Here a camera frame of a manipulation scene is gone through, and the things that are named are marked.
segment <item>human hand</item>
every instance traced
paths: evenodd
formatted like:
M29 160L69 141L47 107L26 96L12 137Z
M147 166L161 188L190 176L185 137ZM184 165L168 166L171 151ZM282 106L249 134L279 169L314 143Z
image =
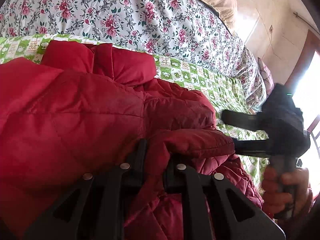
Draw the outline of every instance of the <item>human hand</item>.
M299 214L301 209L307 202L309 187L309 171L307 168L296 168L294 172L287 172L281 175L280 181L283 185L297 185L295 196L295 208L293 216ZM266 213L277 214L284 210L287 203L293 202L290 193L278 193L279 183L277 181L276 170L271 166L267 166L264 172L262 188L265 190L263 194L263 210Z

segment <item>curtain rod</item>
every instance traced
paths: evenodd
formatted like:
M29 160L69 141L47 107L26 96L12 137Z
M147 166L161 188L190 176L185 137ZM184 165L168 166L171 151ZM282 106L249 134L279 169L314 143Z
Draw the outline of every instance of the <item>curtain rod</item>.
M302 17L300 17L298 15L297 12L293 13L297 18L300 18L302 21L304 21L306 24L308 24L319 36L320 36L320 33L318 32L318 30L316 30L310 23L308 23L305 19L303 19Z

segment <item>quilted fabric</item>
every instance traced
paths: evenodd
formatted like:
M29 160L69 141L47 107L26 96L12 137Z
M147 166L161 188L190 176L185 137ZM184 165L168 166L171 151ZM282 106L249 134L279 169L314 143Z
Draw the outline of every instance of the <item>quilted fabric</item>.
M24 58L0 65L0 216L9 229L21 238L82 174L121 164L140 138L148 139L146 181L129 203L126 239L183 238L181 199L162 186L172 152L204 174L224 173L261 207L231 138L214 128L207 98L153 78L151 55L117 50L52 41L47 65ZM76 65L56 56L65 51L77 52Z
M258 58L258 64L259 64L261 76L266 86L267 96L269 96L275 87L271 72L261 58Z

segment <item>gray handle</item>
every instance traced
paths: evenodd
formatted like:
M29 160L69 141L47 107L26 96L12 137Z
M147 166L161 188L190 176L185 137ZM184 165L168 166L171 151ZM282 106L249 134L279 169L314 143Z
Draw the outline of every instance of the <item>gray handle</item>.
M274 216L275 219L287 220L287 219L290 219L293 215L294 204L295 204L295 195L296 195L296 186L295 185L292 185L292 186L282 185L280 182L280 177L285 172L294 172L294 170L296 168L297 158L278 155L278 156L270 157L269 161L270 161L270 165L277 172L277 177L278 177L278 182L279 182L278 192L279 193L282 193L282 192L290 193L293 198L293 203L287 204L283 211L279 212L278 214L275 214L275 216Z

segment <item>pink plaid pillow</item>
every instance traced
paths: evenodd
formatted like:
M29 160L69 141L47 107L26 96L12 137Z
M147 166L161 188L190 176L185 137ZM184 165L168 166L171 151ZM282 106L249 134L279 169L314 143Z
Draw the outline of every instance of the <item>pink plaid pillow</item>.
M270 70L268 69L266 64L263 63L261 58L258 58L258 64L259 64L261 76L262 76L264 84L266 86L267 97L268 97L271 94L271 92L273 91L275 84L273 82Z

